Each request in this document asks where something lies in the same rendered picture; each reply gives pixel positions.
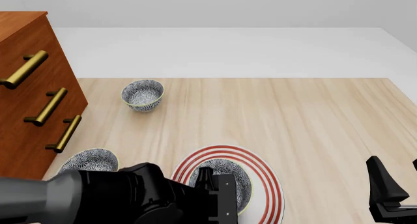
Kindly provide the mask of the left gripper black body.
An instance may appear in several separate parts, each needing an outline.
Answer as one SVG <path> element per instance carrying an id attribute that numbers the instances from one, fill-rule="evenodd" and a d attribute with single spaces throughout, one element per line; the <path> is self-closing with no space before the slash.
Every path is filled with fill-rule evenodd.
<path id="1" fill-rule="evenodd" d="M 237 187 L 232 174 L 213 175 L 208 224 L 238 224 Z"/>

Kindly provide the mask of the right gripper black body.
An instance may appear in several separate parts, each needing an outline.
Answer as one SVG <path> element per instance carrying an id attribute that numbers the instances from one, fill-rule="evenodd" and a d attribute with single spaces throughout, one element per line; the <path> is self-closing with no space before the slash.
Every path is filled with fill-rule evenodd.
<path id="1" fill-rule="evenodd" d="M 401 206 L 401 204 L 374 204 L 369 207 L 376 223 L 417 223 L 417 205 Z"/>

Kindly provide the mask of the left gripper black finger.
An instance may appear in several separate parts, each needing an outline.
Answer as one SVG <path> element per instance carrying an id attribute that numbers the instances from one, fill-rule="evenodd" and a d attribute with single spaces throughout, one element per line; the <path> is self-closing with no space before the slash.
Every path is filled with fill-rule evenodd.
<path id="1" fill-rule="evenodd" d="M 196 178 L 196 188 L 199 190 L 214 190 L 212 181 L 213 169 L 210 167 L 200 167 Z"/>

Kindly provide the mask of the patterned bowl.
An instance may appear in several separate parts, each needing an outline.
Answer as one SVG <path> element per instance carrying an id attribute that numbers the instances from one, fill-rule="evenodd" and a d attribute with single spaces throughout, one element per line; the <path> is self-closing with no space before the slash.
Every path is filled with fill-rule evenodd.
<path id="1" fill-rule="evenodd" d="M 138 112 L 150 112 L 161 102 L 164 86 L 153 79 L 142 79 L 129 83 L 121 91 L 122 101 Z"/>
<path id="2" fill-rule="evenodd" d="M 65 171 L 107 171 L 119 170 L 118 158 L 112 151 L 104 148 L 92 148 L 73 155 L 58 170 L 57 175 Z"/>
<path id="3" fill-rule="evenodd" d="M 228 159 L 209 159 L 200 163 L 190 175 L 188 185 L 195 186 L 199 169 L 210 167 L 214 175 L 233 175 L 237 191 L 237 214 L 241 215 L 245 211 L 252 197 L 252 181 L 247 172 L 238 164 Z"/>

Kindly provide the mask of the white plate with red rings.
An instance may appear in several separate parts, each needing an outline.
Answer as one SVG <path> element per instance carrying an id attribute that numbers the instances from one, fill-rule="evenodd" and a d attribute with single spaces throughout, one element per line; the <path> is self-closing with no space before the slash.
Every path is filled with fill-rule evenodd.
<path id="1" fill-rule="evenodd" d="M 238 214 L 238 224 L 281 224 L 285 206 L 280 181 L 268 163 L 248 149 L 235 145 L 203 147 L 182 159 L 171 179 L 189 184 L 197 167 L 213 159 L 236 163 L 249 176 L 251 198 L 245 209 Z"/>

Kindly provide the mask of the wooden cabinet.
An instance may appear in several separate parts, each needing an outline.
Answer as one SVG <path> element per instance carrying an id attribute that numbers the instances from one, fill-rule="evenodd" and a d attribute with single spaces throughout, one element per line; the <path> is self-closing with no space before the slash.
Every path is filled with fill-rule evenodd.
<path id="1" fill-rule="evenodd" d="M 42 178 L 58 155 L 45 146 L 57 143 L 68 127 L 63 120 L 81 116 L 88 104 L 46 12 L 0 12 L 0 79 L 40 50 L 49 57 L 23 83 L 14 90 L 0 85 L 0 176 Z M 23 121 L 37 116 L 51 99 L 46 93 L 61 87 L 68 92 L 43 126 Z"/>

